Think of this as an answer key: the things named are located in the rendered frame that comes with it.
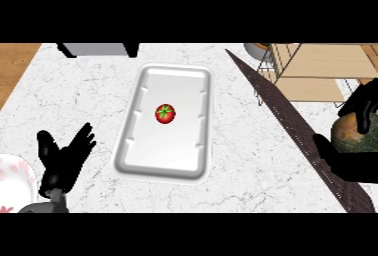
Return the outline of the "grey appliance with black legs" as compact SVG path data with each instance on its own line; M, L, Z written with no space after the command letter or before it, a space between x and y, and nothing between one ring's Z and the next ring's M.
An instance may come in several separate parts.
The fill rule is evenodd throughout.
M137 57L139 43L59 43L58 50L68 58L78 56Z

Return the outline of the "green and orange squash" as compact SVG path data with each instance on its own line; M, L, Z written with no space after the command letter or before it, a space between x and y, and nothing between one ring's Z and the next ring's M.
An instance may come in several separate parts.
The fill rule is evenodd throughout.
M378 152L378 114L369 114L366 134L357 132L356 113L340 117L331 128L331 143L340 153Z

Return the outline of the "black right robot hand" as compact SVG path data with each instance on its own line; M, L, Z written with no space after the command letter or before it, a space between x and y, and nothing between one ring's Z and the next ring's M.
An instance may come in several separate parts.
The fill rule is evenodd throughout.
M356 88L338 111L338 118L350 113L356 113L357 132L366 134L371 126L369 114L378 114L378 78ZM378 152L340 153L331 139L320 134L313 136L313 141L320 158L343 180L378 184Z

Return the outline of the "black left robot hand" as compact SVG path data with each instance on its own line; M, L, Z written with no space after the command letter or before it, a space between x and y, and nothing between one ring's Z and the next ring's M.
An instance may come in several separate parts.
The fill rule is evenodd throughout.
M86 123L77 132L68 146L59 148L50 133L41 130L37 133L38 158L46 168L38 194L50 197L55 189L68 193L74 187L84 162L92 153L96 141L92 125Z

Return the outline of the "red tomato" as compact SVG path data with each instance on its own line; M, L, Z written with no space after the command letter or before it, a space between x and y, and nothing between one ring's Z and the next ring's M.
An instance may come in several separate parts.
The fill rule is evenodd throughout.
M162 104L155 111L155 118L161 124L168 124L176 117L176 110L170 104Z

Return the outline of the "white plate with pink flowers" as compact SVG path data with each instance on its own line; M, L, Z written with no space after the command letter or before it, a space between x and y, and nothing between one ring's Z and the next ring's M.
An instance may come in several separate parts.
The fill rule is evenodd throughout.
M37 181L28 162L0 154L0 213L18 213L37 202Z

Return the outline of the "pale grey round pot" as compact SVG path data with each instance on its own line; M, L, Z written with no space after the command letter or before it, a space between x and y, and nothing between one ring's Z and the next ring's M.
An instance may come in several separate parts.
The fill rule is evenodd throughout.
M267 46L261 45L260 43L245 43L244 48L255 60L263 62L272 61L272 55Z

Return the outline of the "dark brown placemat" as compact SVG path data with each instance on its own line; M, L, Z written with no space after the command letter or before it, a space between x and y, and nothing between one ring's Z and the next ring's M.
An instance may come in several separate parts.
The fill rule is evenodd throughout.
M320 159L313 142L314 130L303 119L273 83L258 74L249 65L227 51L227 54L249 81L261 99L335 196L347 213L375 213L375 207L368 193L356 182L344 181L332 172L326 162Z

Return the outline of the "white rectangular tray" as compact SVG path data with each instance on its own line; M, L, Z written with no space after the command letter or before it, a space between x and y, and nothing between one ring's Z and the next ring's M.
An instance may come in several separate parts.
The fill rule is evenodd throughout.
M161 124L156 108L174 120ZM139 71L111 166L128 179L201 183L211 165L213 73L204 66L148 64Z

